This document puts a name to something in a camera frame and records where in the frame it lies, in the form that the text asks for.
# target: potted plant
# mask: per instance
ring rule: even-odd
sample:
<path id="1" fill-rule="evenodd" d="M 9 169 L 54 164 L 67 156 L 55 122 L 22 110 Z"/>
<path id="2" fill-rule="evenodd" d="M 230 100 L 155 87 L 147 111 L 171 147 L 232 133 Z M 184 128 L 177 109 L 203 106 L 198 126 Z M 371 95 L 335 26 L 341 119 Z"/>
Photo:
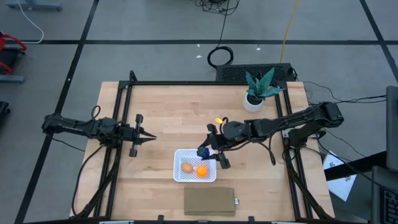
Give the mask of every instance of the potted plant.
<path id="1" fill-rule="evenodd" d="M 272 68 L 261 80 L 256 78 L 256 82 L 254 82 L 251 74 L 246 72 L 246 81 L 248 82 L 249 89 L 246 91 L 243 106 L 247 111 L 259 111 L 267 97 L 278 95 L 282 91 L 280 88 L 269 88 L 272 77 L 274 76 L 274 70 Z"/>

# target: brown egg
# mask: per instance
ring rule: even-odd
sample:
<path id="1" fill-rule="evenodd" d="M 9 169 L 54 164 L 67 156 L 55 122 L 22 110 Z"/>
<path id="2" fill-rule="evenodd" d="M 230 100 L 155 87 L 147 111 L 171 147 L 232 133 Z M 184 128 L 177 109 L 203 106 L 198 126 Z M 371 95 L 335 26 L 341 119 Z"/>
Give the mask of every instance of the brown egg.
<path id="1" fill-rule="evenodd" d="M 182 171 L 187 172 L 187 173 L 193 172 L 193 167 L 192 167 L 192 165 L 189 164 L 189 163 L 187 163 L 187 162 L 184 162 L 184 163 L 181 165 L 181 169 L 182 169 Z"/>

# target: white plastic basket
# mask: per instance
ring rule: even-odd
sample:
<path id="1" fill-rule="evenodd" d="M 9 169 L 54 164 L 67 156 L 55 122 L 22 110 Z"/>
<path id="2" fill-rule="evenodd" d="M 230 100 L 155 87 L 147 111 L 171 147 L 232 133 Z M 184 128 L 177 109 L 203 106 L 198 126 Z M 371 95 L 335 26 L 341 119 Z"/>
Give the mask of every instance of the white plastic basket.
<path id="1" fill-rule="evenodd" d="M 193 166 L 193 172 L 186 173 L 182 171 L 181 165 L 187 162 Z M 196 169 L 198 166 L 207 168 L 205 177 L 197 176 Z M 177 182 L 214 182 L 217 176 L 217 163 L 214 159 L 203 161 L 197 156 L 196 149 L 179 149 L 174 154 L 174 173 L 173 178 Z"/>

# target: orange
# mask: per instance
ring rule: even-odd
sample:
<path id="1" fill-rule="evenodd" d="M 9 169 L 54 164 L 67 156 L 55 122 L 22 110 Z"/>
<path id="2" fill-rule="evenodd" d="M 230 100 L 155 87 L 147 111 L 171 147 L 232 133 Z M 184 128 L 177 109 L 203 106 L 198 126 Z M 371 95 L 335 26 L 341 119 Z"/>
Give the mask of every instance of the orange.
<path id="1" fill-rule="evenodd" d="M 198 166 L 197 168 L 197 175 L 199 177 L 206 177 L 207 175 L 207 168 L 205 166 Z"/>

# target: yellow cable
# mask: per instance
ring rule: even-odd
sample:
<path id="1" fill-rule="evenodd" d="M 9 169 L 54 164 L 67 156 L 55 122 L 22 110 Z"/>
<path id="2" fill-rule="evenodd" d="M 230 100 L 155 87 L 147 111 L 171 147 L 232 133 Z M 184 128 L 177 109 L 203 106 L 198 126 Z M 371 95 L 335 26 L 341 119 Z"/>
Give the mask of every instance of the yellow cable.
<path id="1" fill-rule="evenodd" d="M 293 22 L 293 19 L 294 19 L 294 14 L 296 13 L 297 6 L 298 6 L 298 5 L 299 5 L 299 0 L 296 0 L 296 4 L 294 5 L 292 15 L 290 16 L 289 24 L 287 25 L 287 28 L 286 28 L 285 37 L 284 37 L 284 42 L 283 42 L 283 44 L 282 44 L 282 52 L 280 53 L 280 60 L 279 60 L 279 63 L 282 63 L 282 61 L 283 61 L 283 59 L 284 59 L 286 38 L 287 38 L 287 36 L 288 36 L 288 34 L 289 34 L 290 26 L 292 26 L 292 22 Z"/>

